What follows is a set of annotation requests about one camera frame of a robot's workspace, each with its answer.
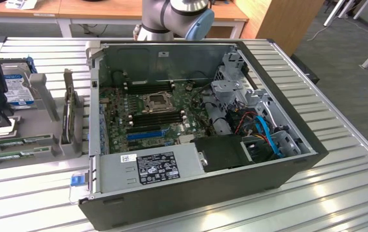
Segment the green circuit board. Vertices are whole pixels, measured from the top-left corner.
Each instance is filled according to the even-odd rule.
[[[201,87],[195,87],[188,91],[185,89],[187,86],[188,82],[176,82],[172,92],[161,91],[153,94],[168,96],[171,105],[167,111],[180,112],[184,110],[185,120],[160,124],[161,137],[136,140],[127,139],[127,130],[133,128],[129,124],[132,120],[128,116],[151,114],[145,102],[148,94],[128,94],[128,91],[123,88],[103,88],[100,90],[100,103],[104,105],[111,154],[179,144],[177,139],[181,135],[193,134],[195,138],[197,138],[205,137],[207,132],[209,135],[215,134],[211,128],[205,128],[205,124],[209,123],[209,117],[205,109],[201,108],[200,96],[192,102],[192,96]]]

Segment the blue hard drive label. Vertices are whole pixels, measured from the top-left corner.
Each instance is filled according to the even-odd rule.
[[[143,185],[180,178],[173,152],[136,157],[136,164]]]
[[[35,103],[35,98],[28,88],[29,84],[25,82],[23,75],[5,75],[4,79],[8,85],[8,92],[5,93],[8,102],[13,106],[32,105]]]

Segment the ribbed metal surface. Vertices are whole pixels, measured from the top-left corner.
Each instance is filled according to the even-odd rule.
[[[368,232],[368,143],[276,45],[265,40],[245,43],[329,155],[279,189],[111,231]],[[55,97],[64,94],[63,69],[72,68],[77,92],[88,95],[84,44],[81,39],[9,38],[0,57],[29,54],[48,75]],[[0,170],[0,231],[93,231],[68,199],[69,177],[87,166],[84,156]]]

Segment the motherboard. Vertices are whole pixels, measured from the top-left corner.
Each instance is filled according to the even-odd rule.
[[[215,134],[195,82],[100,89],[101,135],[111,154],[188,143]]]

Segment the blue pcie slot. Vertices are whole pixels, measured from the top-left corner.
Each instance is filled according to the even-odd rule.
[[[140,133],[140,134],[128,134],[127,135],[127,140],[135,140],[135,139],[149,139],[149,138],[156,138],[156,137],[164,137],[165,136],[165,131],[152,131],[147,133]]]

